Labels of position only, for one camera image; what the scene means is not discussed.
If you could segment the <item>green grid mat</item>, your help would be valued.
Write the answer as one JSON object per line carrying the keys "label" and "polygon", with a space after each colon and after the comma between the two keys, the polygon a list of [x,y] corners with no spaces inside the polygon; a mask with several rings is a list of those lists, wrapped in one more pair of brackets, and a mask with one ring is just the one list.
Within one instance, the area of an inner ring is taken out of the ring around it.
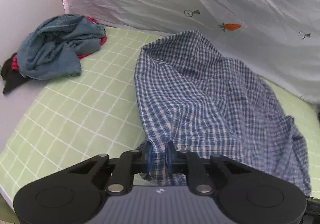
{"label": "green grid mat", "polygon": [[199,156],[212,195],[191,193],[187,182],[157,184],[150,172],[136,174],[125,195],[106,192],[109,160],[148,142],[134,75],[142,47],[159,39],[107,28],[106,43],[81,60],[81,75],[52,81],[34,101],[1,153],[1,190],[20,223],[318,223],[316,113],[265,80],[306,140],[310,195],[221,154]]}

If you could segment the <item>white printed carrot sheet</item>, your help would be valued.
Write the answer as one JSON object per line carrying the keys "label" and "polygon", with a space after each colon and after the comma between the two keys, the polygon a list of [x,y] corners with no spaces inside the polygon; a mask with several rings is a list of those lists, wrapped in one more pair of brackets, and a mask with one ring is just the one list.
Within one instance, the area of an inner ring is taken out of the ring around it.
{"label": "white printed carrot sheet", "polygon": [[319,102],[319,0],[63,0],[101,24],[168,35],[198,30],[221,53]]}

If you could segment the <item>black garment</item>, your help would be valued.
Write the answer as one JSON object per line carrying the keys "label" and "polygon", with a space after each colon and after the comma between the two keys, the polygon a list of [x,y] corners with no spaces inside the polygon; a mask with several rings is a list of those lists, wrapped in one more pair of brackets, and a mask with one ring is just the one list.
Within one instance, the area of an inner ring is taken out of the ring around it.
{"label": "black garment", "polygon": [[3,94],[8,95],[17,87],[25,84],[30,80],[28,77],[23,77],[19,71],[18,64],[17,64],[17,57],[16,53],[14,53],[11,58],[6,60],[3,64],[1,69],[1,77],[2,80],[5,82],[3,88]]}

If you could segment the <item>blue plaid shirt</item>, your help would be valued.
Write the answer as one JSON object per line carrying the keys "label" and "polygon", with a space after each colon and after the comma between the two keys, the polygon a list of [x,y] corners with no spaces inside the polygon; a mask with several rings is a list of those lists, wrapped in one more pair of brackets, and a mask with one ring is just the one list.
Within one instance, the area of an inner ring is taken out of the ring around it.
{"label": "blue plaid shirt", "polygon": [[242,61],[228,58],[196,30],[144,45],[135,69],[145,138],[152,144],[151,178],[184,185],[168,172],[165,150],[221,154],[310,195],[308,151],[292,116],[273,90]]}

